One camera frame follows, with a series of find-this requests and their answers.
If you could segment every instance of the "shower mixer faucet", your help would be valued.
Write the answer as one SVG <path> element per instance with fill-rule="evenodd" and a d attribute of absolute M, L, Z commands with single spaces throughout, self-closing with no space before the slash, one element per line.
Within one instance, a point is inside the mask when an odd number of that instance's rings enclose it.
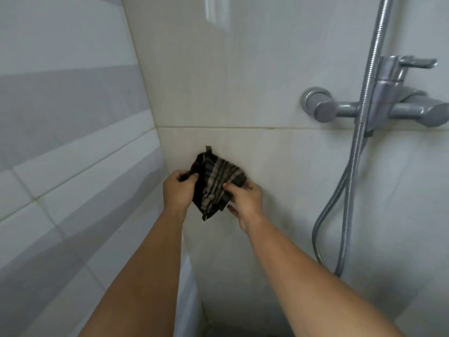
<path fill-rule="evenodd" d="M 431 69 L 436 59 L 414 56 L 381 56 L 371 97 L 366 130 L 381 129 L 391 119 L 414 119 L 428 128 L 449 120 L 449 103 L 428 97 L 427 92 L 404 86 L 409 68 Z M 301 96 L 302 109 L 320 123 L 336 117 L 357 118 L 358 102 L 334 101 L 328 90 L 309 88 Z"/>

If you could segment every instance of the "person's right hand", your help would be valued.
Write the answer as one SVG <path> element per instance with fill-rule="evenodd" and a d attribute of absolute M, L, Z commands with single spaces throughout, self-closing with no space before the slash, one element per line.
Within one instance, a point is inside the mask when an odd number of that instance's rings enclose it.
<path fill-rule="evenodd" d="M 248 234 L 250 226 L 264 217 L 261 188 L 249 179 L 242 188 L 232 183 L 224 183 L 223 188 L 232 193 L 231 201 L 237 206 L 235 209 L 228 204 L 229 211 L 238 218 L 242 231 Z"/>

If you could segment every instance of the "hand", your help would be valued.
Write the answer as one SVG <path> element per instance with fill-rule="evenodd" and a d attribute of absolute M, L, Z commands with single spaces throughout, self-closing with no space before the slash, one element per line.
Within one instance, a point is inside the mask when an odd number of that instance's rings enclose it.
<path fill-rule="evenodd" d="M 251 180 L 247 180 L 242 188 L 232 183 L 223 184 L 223 188 L 232 193 L 231 201 L 237 206 L 235 209 L 228 204 L 229 211 L 238 218 L 242 231 L 248 234 L 250 226 L 264 217 L 261 188 Z"/>
<path fill-rule="evenodd" d="M 176 170 L 164 181 L 165 212 L 186 215 L 194 197 L 195 183 L 198 181 L 198 174 L 193 174 L 187 180 L 180 182 L 181 176 L 187 172 L 188 170 Z"/>

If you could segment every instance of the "striped cloth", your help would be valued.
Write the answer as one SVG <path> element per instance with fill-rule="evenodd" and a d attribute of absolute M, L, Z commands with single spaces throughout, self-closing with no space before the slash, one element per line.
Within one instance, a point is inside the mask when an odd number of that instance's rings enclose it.
<path fill-rule="evenodd" d="M 223 189 L 223 183 L 242 187 L 246 182 L 244 171 L 214 155 L 211 147 L 206 147 L 206 152 L 197 156 L 190 172 L 184 175 L 181 181 L 194 173 L 199 174 L 199 179 L 195 185 L 193 202 L 203 213 L 204 221 L 218 210 L 223 210 L 232 198 L 232 194 Z"/>

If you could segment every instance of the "forearm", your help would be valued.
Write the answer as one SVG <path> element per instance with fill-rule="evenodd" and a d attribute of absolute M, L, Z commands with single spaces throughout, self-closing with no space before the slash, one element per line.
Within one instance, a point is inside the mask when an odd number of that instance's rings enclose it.
<path fill-rule="evenodd" d="M 264 218 L 248 236 L 296 336 L 402 336 L 373 306 Z"/>
<path fill-rule="evenodd" d="M 80 336 L 172 336 L 183 214 L 163 212 Z"/>

